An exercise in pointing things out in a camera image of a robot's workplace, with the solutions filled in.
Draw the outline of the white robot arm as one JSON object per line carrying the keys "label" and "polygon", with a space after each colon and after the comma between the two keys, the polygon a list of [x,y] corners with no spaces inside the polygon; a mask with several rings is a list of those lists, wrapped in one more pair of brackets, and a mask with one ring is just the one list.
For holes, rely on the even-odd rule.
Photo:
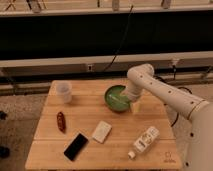
{"label": "white robot arm", "polygon": [[163,83],[153,75],[151,64],[130,68],[125,95],[135,102],[145,89],[188,119],[192,128],[184,171],[213,171],[213,102]]}

